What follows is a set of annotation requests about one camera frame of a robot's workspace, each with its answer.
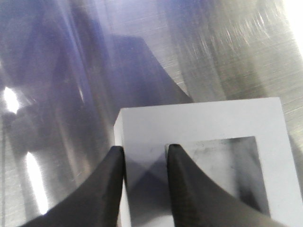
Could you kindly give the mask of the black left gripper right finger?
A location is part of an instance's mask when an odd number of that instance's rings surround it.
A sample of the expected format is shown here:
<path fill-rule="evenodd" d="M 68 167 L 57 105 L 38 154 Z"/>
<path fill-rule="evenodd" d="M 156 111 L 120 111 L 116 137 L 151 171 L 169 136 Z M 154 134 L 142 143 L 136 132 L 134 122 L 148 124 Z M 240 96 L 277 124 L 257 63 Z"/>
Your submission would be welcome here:
<path fill-rule="evenodd" d="M 235 199 L 208 177 L 179 144 L 167 148 L 167 173 L 177 227 L 281 227 Z"/>

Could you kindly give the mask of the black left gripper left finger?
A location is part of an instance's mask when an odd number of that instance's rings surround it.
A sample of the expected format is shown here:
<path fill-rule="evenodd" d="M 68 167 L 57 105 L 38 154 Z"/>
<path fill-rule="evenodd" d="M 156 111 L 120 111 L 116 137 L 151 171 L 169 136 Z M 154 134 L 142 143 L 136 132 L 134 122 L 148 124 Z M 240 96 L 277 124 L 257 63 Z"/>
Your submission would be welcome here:
<path fill-rule="evenodd" d="M 26 227 L 115 227 L 125 175 L 121 146 L 112 146 L 87 180 Z"/>

